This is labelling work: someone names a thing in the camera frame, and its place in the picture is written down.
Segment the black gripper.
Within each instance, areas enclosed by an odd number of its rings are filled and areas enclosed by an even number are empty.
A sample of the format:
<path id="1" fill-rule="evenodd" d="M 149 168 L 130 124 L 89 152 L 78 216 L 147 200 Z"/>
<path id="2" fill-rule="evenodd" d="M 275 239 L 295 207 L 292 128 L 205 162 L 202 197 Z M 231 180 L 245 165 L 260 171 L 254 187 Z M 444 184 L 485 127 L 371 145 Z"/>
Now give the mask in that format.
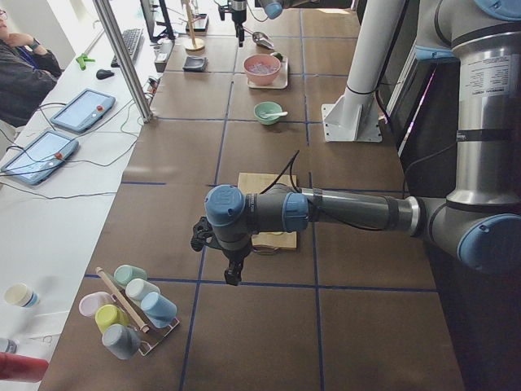
<path id="1" fill-rule="evenodd" d="M 239 45 L 242 46 L 244 42 L 243 23 L 247 20 L 247 0 L 231 0 L 230 9 L 232 13 L 232 20 L 237 26 L 237 38 Z"/>
<path id="2" fill-rule="evenodd" d="M 240 284 L 244 260 L 251 252 L 251 236 L 243 235 L 232 242 L 225 242 L 214 236 L 214 241 L 230 263 L 224 271 L 225 282 L 228 285 Z"/>

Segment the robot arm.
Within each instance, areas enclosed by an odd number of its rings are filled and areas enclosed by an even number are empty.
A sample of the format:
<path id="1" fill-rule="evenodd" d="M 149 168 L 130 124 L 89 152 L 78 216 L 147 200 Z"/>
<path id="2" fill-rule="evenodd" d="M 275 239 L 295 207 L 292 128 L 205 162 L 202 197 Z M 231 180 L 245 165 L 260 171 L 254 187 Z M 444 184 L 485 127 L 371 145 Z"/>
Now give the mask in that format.
<path id="1" fill-rule="evenodd" d="M 294 8 L 307 3 L 317 3 L 317 1 L 305 1 L 305 0 L 266 0 L 258 1 L 259 7 L 264 11 L 265 16 L 269 20 L 274 20 L 282 14 L 284 9 Z M 247 20 L 247 10 L 249 3 L 247 0 L 231 0 L 227 1 L 226 4 L 218 7 L 219 16 L 222 21 L 225 20 L 226 14 L 231 14 L 231 19 L 234 23 L 235 36 L 238 39 L 239 47 L 243 46 L 245 29 L 243 24 Z"/>
<path id="2" fill-rule="evenodd" d="M 225 281 L 241 280 L 252 237 L 337 222 L 368 231 L 407 231 L 463 264 L 497 274 L 520 265 L 520 217 L 514 207 L 514 144 L 520 138 L 520 4 L 423 1 L 418 59 L 460 63 L 456 185 L 444 198 L 403 200 L 272 184 L 260 194 L 214 187 L 191 246 L 224 253 Z"/>

